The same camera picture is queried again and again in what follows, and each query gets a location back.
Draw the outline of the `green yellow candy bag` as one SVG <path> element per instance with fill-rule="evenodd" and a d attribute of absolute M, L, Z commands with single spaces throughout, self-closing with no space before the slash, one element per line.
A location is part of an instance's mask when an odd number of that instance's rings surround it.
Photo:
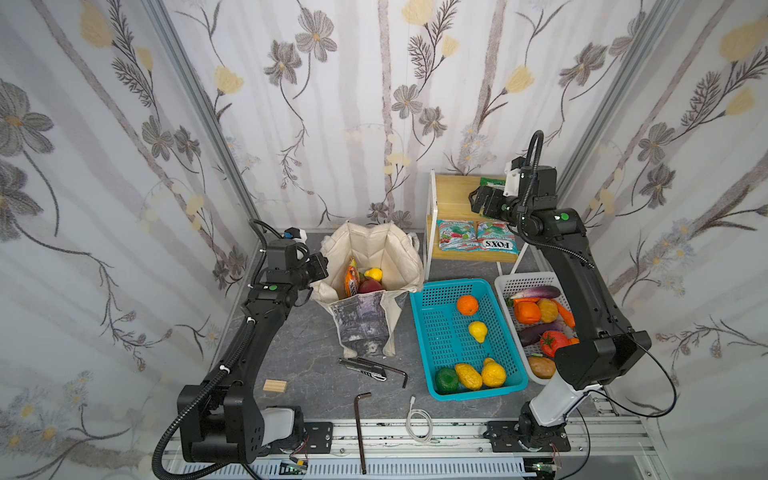
<path fill-rule="evenodd" d="M 481 177 L 480 178 L 480 185 L 490 185 L 493 188 L 504 188 L 506 184 L 505 178 L 489 178 L 489 177 Z"/>

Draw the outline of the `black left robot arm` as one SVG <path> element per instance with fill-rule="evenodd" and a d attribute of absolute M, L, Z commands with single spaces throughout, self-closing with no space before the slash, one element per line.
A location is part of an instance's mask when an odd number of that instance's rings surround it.
<path fill-rule="evenodd" d="M 161 435 L 152 455 L 158 479 L 200 479 L 230 464 L 252 478 L 251 467 L 270 444 L 264 414 L 254 398 L 261 365 L 279 329 L 298 304 L 299 293 L 328 277 L 328 259 L 306 245 L 280 239 L 264 247 L 258 271 L 241 304 L 244 318 L 236 337 L 201 383 L 185 386 L 177 399 L 178 414 Z M 168 471 L 163 455 L 180 435 L 185 461 L 205 466 L 187 474 Z"/>

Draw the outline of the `small yellow lemon top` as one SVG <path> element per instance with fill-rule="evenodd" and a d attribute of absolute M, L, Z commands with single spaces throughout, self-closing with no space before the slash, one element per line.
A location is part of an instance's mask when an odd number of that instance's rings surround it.
<path fill-rule="evenodd" d="M 381 282 L 383 279 L 383 271 L 379 268 L 370 268 L 364 272 L 364 277 L 376 282 Z"/>

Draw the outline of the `cream canvas tote bag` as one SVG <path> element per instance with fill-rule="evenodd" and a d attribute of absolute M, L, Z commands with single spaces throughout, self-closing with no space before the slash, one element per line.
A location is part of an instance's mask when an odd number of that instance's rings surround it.
<path fill-rule="evenodd" d="M 392 223 L 346 223 L 325 237 L 328 276 L 311 299 L 331 315 L 346 359 L 396 353 L 395 329 L 406 296 L 424 286 L 419 240 Z"/>

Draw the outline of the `orange candy bag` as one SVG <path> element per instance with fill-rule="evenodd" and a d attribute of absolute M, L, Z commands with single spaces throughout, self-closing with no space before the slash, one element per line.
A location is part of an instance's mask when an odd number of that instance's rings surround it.
<path fill-rule="evenodd" d="M 347 298 L 358 294 L 360 285 L 360 275 L 357 269 L 357 261 L 354 257 L 349 259 L 344 274 L 344 290 Z"/>

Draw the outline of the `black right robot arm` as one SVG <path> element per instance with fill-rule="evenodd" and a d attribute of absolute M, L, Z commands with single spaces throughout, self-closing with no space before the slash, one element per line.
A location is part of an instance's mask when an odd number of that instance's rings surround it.
<path fill-rule="evenodd" d="M 649 334 L 632 327 L 597 268 L 587 229 L 579 214 L 560 208 L 551 167 L 524 167 L 515 196 L 481 185 L 469 196 L 471 209 L 507 223 L 513 233 L 544 254 L 575 317 L 578 344 L 556 351 L 556 372 L 524 404 L 513 437 L 525 450 L 554 446 L 568 450 L 568 416 L 592 392 L 625 375 L 652 345 Z"/>

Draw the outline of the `pink dragon fruit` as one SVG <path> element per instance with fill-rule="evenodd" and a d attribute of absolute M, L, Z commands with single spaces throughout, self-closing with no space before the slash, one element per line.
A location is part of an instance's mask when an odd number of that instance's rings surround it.
<path fill-rule="evenodd" d="M 367 294 L 384 290 L 384 286 L 379 281 L 372 278 L 364 279 L 358 286 L 359 294 Z"/>

